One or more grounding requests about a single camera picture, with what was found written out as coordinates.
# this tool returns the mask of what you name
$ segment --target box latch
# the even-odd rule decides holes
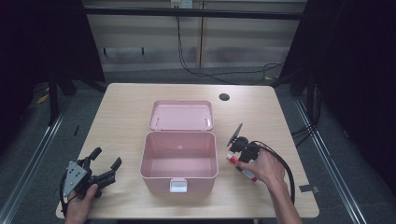
[[[185,193],[187,192],[187,180],[185,178],[171,179],[170,189],[172,193]]]

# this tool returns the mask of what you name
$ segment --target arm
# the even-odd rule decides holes
[[[84,198],[80,198],[76,193],[71,193],[68,197],[67,214],[64,224],[84,224],[91,210],[92,199],[98,189],[98,185],[91,185]]]
[[[239,161],[236,165],[249,170],[267,185],[278,223],[303,223],[291,202],[288,185],[284,181],[285,168],[271,153],[262,149],[254,162]]]

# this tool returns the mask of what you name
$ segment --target human hand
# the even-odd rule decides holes
[[[264,182],[268,189],[287,186],[284,181],[285,168],[276,157],[264,149],[260,150],[259,156],[254,162],[239,161],[236,165],[244,170],[249,170]]]
[[[66,220],[64,221],[65,224],[83,224],[87,220],[88,214],[91,210],[91,202],[97,190],[98,185],[93,184],[88,188],[85,197],[82,195],[76,196],[74,191],[70,193],[67,197],[69,203],[67,205]]]

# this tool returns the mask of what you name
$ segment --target table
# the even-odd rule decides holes
[[[228,101],[219,95],[227,93]],[[149,119],[157,100],[205,100],[212,104],[219,174],[206,196],[169,193],[151,194],[139,173]],[[117,157],[123,164],[117,182],[103,189],[94,200],[89,218],[259,218],[274,217],[275,211],[265,185],[251,182],[225,159],[226,147],[239,123],[240,136],[259,140],[273,148],[289,164],[295,179],[295,206],[301,217],[316,217],[318,206],[307,185],[304,168],[274,89],[263,86],[120,84],[108,86],[79,158],[94,148],[103,152],[92,163],[93,174],[102,174]],[[58,217],[63,217],[58,206]]]

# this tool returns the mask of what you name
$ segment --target pink plastic box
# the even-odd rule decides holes
[[[157,101],[140,174],[153,193],[208,193],[218,174],[208,101]]]

